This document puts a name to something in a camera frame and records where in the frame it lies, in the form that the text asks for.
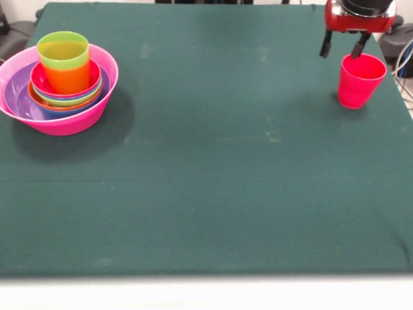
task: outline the white floor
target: white floor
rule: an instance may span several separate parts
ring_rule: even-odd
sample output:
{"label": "white floor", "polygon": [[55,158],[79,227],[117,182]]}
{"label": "white floor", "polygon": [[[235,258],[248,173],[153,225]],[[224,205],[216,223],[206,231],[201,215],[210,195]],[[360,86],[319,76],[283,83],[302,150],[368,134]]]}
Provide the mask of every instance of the white floor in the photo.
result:
{"label": "white floor", "polygon": [[[413,78],[404,79],[401,80],[401,84],[405,83],[405,88],[413,95]],[[409,94],[406,93],[406,91],[403,90],[401,85],[398,86],[398,89],[400,91],[401,97],[405,100],[405,105],[406,108],[409,110],[410,115],[413,118],[413,98],[409,96]]]}

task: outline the plastic cup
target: plastic cup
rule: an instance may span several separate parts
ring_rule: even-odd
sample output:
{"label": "plastic cup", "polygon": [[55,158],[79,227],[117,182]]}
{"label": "plastic cup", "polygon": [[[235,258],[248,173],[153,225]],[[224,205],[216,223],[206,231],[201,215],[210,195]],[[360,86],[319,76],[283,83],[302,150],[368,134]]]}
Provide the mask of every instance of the plastic cup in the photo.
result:
{"label": "plastic cup", "polygon": [[90,86],[90,62],[70,70],[57,70],[43,65],[47,80],[57,94],[70,95]]}
{"label": "plastic cup", "polygon": [[56,70],[74,69],[89,62],[89,42],[76,32],[52,32],[37,42],[37,51],[42,65]]}
{"label": "plastic cup", "polygon": [[387,73],[382,60],[368,54],[354,59],[351,55],[341,63],[338,100],[348,109],[360,109],[373,96]]}

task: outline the lime green cup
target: lime green cup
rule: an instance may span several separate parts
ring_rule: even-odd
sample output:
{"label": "lime green cup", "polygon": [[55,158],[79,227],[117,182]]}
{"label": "lime green cup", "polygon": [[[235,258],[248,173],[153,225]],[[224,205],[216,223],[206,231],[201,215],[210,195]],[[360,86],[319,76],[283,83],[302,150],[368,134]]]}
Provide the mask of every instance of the lime green cup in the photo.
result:
{"label": "lime green cup", "polygon": [[37,42],[42,65],[54,70],[72,70],[89,62],[89,42],[76,32],[58,31]]}

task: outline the pink plastic bowl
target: pink plastic bowl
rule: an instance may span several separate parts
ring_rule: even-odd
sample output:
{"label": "pink plastic bowl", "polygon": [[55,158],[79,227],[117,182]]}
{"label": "pink plastic bowl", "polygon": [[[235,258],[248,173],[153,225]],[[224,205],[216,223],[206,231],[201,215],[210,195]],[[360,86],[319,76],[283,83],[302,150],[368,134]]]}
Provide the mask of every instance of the pink plastic bowl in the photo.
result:
{"label": "pink plastic bowl", "polygon": [[[18,119],[19,121],[33,127],[34,129],[44,134],[51,136],[68,136],[71,134],[77,134],[87,128],[91,127],[102,116],[103,111],[106,108],[108,100],[112,95],[112,92],[116,86],[117,79],[119,77],[119,70],[115,59],[106,50],[96,45],[90,44],[90,57],[106,71],[109,75],[110,90],[108,94],[102,98],[93,107],[82,111],[78,114],[68,116],[66,118],[50,119],[50,120],[32,120],[20,118],[14,115],[7,108],[4,97],[0,98],[0,110],[11,118]],[[39,61],[39,55],[36,47],[30,47],[22,52],[14,55],[3,65],[0,66],[0,94],[3,94],[5,85],[8,80],[21,68]]]}
{"label": "pink plastic bowl", "polygon": [[86,97],[87,95],[91,94],[94,90],[96,90],[101,78],[101,68],[97,65],[95,61],[92,59],[90,60],[90,86],[78,93],[69,94],[69,95],[62,95],[56,94],[53,87],[50,85],[49,81],[46,77],[46,71],[43,68],[41,63],[38,63],[32,69],[30,73],[30,80],[33,84],[33,88],[37,90],[40,95],[43,95],[46,98],[51,98],[55,100],[71,100],[71,99],[80,99],[82,97]]}

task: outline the green felt surface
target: green felt surface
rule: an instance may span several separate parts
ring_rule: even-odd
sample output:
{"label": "green felt surface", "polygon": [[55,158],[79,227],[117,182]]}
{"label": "green felt surface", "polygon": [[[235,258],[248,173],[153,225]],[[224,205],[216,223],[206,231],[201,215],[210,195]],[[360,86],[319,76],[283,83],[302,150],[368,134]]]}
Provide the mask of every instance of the green felt surface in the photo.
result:
{"label": "green felt surface", "polygon": [[[70,137],[0,116],[0,275],[409,273],[413,125],[390,75],[336,100],[322,6],[49,4],[114,55]],[[367,52],[379,55],[368,43]]]}

